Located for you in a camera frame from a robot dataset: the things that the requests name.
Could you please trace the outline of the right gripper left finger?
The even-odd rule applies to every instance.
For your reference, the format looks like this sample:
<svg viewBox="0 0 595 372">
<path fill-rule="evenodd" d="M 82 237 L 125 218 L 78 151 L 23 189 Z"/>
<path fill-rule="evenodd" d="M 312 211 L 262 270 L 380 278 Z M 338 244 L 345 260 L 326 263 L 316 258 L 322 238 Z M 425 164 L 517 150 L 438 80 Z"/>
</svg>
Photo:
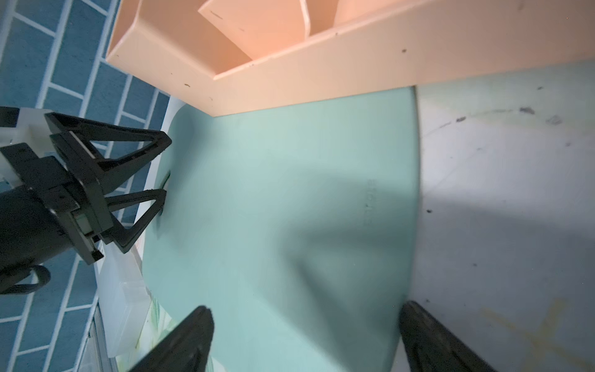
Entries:
<svg viewBox="0 0 595 372">
<path fill-rule="evenodd" d="M 214 333 L 212 310 L 198 306 L 131 371 L 214 371 L 210 358 Z"/>
</svg>

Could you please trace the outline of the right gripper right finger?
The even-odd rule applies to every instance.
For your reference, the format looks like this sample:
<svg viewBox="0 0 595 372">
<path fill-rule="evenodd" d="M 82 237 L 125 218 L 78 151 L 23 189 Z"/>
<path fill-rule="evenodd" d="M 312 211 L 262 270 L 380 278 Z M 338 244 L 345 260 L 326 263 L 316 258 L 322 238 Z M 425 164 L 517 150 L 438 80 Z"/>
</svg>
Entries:
<svg viewBox="0 0 595 372">
<path fill-rule="evenodd" d="M 404 303 L 399 330 L 412 371 L 495 372 L 418 302 Z"/>
</svg>

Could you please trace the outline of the green cutting board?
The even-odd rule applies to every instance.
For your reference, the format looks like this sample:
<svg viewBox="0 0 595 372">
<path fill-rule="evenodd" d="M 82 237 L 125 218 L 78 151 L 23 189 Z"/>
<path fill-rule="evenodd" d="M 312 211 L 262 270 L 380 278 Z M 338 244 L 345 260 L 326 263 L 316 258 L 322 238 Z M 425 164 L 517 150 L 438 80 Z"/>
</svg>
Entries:
<svg viewBox="0 0 595 372">
<path fill-rule="evenodd" d="M 212 310 L 229 371 L 388 371 L 419 197 L 410 88 L 213 117 L 185 105 L 143 275 L 176 320 Z"/>
</svg>

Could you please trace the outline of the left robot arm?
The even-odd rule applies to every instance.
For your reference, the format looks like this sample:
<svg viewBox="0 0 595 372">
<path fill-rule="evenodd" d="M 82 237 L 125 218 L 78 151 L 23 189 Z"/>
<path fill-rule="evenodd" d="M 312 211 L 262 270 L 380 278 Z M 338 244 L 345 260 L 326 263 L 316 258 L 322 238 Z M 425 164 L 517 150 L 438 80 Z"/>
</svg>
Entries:
<svg viewBox="0 0 595 372">
<path fill-rule="evenodd" d="M 88 264 L 99 242 L 127 253 L 167 192 L 116 189 L 163 153 L 166 133 L 115 126 L 48 109 L 2 107 L 1 292 L 27 295 L 51 280 L 45 263 L 75 250 Z"/>
</svg>

